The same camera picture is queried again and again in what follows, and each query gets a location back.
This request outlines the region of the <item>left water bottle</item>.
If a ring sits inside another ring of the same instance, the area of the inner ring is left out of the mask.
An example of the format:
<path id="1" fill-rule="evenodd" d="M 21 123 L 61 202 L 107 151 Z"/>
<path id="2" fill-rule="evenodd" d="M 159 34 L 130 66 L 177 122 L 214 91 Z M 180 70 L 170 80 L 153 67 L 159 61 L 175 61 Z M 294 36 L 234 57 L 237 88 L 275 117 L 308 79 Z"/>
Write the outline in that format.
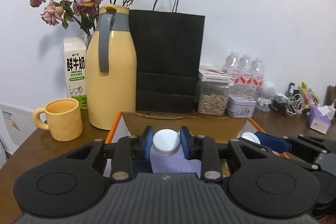
<path id="1" fill-rule="evenodd" d="M 239 54 L 237 52 L 231 52 L 231 54 L 226 58 L 226 61 L 222 67 L 222 72 L 229 75 L 231 78 L 233 82 L 231 91 L 234 92 L 240 77 Z"/>

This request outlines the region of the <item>black paper shopping bag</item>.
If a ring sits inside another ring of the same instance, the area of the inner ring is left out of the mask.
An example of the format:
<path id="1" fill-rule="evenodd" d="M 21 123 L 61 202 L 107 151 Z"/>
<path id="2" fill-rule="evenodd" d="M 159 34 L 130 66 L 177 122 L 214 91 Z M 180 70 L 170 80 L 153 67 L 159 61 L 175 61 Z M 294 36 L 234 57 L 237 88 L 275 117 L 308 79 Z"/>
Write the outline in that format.
<path id="1" fill-rule="evenodd" d="M 197 91 L 205 16 L 131 10 L 137 53 L 136 109 L 191 113 Z"/>

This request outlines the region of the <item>orange cardboard box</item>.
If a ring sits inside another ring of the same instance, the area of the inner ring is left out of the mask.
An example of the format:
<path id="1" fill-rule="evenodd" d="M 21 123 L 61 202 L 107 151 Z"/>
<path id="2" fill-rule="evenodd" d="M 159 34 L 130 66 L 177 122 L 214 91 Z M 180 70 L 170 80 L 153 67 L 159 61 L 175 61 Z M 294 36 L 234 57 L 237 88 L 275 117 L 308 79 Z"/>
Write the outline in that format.
<path id="1" fill-rule="evenodd" d="M 227 143 L 244 132 L 264 132 L 252 118 L 121 112 L 117 114 L 105 143 L 116 143 L 129 135 L 142 135 L 148 126 L 154 133 L 162 129 L 180 132 L 181 127 L 186 126 L 191 135 L 209 136 L 218 143 Z"/>

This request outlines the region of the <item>clear seed storage container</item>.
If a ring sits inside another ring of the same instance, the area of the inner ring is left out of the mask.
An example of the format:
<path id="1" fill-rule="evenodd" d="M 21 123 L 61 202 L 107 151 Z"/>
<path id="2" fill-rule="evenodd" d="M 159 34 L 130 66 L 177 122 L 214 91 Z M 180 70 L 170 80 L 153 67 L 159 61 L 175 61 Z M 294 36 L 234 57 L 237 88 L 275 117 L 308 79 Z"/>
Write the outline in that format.
<path id="1" fill-rule="evenodd" d="M 232 81 L 209 82 L 198 81 L 197 112 L 203 115 L 223 116 L 226 110 Z"/>

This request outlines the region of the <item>white astronaut figurine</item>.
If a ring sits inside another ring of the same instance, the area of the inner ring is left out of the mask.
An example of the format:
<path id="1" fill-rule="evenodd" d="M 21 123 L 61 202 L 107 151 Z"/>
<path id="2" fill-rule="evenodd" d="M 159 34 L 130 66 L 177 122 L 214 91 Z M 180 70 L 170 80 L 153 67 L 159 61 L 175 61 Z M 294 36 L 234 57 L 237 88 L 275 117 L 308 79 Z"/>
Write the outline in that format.
<path id="1" fill-rule="evenodd" d="M 265 81 L 260 89 L 259 98 L 257 99 L 256 108 L 264 111 L 270 111 L 270 105 L 272 104 L 272 98 L 275 95 L 274 83 Z"/>

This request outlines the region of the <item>yellow ceramic mug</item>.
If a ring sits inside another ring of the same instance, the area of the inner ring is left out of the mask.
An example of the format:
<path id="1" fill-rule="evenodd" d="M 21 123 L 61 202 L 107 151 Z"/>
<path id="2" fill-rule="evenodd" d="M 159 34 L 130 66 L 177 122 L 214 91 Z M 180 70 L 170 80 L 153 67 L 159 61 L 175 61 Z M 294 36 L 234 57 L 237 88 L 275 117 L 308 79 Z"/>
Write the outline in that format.
<path id="1" fill-rule="evenodd" d="M 57 141 L 72 141 L 83 133 L 79 102 L 62 98 L 33 111 L 34 124 L 48 130 Z"/>

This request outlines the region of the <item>white printed tin box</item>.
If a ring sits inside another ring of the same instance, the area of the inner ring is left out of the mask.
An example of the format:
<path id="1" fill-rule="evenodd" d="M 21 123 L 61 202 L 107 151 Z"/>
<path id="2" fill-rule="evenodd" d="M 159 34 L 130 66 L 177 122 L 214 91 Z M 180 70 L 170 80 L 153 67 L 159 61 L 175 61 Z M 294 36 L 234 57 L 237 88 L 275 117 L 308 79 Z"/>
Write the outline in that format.
<path id="1" fill-rule="evenodd" d="M 226 113 L 235 118 L 250 118 L 255 106 L 256 101 L 253 98 L 233 94 L 228 97 Z"/>

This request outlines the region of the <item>yellow thermos jug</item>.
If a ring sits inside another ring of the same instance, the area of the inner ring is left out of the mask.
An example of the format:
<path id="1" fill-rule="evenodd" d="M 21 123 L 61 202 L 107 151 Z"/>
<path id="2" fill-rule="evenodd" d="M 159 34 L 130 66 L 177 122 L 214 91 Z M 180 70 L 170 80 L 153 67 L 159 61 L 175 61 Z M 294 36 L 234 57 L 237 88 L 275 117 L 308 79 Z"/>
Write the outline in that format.
<path id="1" fill-rule="evenodd" d="M 137 55 L 128 8 L 112 4 L 100 8 L 86 61 L 89 122 L 109 130 L 118 113 L 135 111 Z"/>

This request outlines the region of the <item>purple knitted cloth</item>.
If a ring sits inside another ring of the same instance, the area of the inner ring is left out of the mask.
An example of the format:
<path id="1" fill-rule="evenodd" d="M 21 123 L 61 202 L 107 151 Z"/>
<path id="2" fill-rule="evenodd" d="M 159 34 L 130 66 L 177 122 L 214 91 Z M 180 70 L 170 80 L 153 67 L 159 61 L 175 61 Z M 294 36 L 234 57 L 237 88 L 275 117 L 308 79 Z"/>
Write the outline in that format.
<path id="1" fill-rule="evenodd" d="M 174 155 L 161 155 L 153 148 L 150 151 L 150 163 L 153 173 L 194 173 L 201 176 L 201 161 L 187 160 L 182 147 Z"/>

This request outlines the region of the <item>water bottle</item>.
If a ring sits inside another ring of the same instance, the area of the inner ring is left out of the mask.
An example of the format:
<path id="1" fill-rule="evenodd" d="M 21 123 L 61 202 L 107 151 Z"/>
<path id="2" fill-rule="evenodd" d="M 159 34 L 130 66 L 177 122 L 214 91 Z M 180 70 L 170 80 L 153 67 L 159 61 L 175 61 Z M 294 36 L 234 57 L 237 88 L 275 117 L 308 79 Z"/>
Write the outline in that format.
<path id="1" fill-rule="evenodd" d="M 250 71 L 251 56 L 244 54 L 239 60 L 239 86 L 244 95 L 249 94 L 249 86 L 251 83 L 252 72 Z"/>
<path id="2" fill-rule="evenodd" d="M 263 64 L 263 59 L 261 57 L 256 57 L 256 59 L 251 64 L 251 84 L 255 86 L 255 93 L 253 98 L 257 100 L 260 96 L 260 91 L 264 82 L 265 69 Z"/>
<path id="3" fill-rule="evenodd" d="M 226 58 L 226 61 L 222 67 L 222 72 L 229 75 L 231 78 L 233 82 L 231 91 L 234 92 L 240 77 L 239 54 L 237 52 L 231 52 L 231 54 Z"/>

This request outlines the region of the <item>white milk carton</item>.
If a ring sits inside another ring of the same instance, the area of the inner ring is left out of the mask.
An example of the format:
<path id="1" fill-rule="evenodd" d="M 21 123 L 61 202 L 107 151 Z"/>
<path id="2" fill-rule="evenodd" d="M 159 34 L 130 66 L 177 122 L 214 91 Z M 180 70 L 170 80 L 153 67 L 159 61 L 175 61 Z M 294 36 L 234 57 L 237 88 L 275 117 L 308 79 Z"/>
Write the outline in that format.
<path id="1" fill-rule="evenodd" d="M 63 43 L 64 71 L 69 98 L 76 99 L 81 109 L 86 109 L 86 53 L 83 37 L 65 38 Z"/>

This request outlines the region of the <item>middle water bottle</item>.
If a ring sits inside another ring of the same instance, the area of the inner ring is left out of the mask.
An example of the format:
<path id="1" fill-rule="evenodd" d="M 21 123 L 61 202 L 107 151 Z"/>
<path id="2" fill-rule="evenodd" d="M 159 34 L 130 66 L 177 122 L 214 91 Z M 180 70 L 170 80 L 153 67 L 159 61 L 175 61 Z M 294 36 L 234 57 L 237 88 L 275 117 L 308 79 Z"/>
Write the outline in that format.
<path id="1" fill-rule="evenodd" d="M 239 60 L 239 86 L 244 95 L 249 94 L 249 86 L 251 83 L 252 72 L 250 71 L 251 56 L 244 54 Z"/>

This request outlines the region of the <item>white capped plastic jar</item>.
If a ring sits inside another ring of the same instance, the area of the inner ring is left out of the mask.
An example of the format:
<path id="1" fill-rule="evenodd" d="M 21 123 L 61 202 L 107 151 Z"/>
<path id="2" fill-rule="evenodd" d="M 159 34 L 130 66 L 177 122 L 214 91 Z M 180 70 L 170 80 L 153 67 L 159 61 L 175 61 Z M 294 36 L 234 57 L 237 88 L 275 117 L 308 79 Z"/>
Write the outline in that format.
<path id="1" fill-rule="evenodd" d="M 161 129 L 153 135 L 152 145 L 156 153 L 171 156 L 179 151 L 181 138 L 174 130 Z"/>

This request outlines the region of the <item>purple tissue pack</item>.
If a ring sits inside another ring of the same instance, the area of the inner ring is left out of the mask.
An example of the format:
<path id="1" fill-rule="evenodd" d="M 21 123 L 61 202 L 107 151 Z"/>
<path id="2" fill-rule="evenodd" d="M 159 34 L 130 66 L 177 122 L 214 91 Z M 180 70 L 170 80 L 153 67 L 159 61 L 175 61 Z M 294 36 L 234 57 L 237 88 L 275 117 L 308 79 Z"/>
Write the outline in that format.
<path id="1" fill-rule="evenodd" d="M 330 127 L 331 122 L 335 117 L 334 104 L 322 107 L 311 107 L 309 114 L 307 115 L 309 127 L 321 134 L 326 134 Z"/>

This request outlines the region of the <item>small white booklet box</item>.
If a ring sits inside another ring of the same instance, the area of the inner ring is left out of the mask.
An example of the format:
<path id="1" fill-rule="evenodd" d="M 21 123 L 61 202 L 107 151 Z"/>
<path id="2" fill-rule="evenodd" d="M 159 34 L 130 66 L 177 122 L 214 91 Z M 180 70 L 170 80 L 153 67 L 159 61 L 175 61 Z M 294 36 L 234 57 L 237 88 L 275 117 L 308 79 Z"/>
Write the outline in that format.
<path id="1" fill-rule="evenodd" d="M 219 71 L 215 67 L 205 65 L 199 66 L 198 77 L 201 81 L 209 83 L 229 83 L 231 81 L 231 77 L 228 74 Z"/>

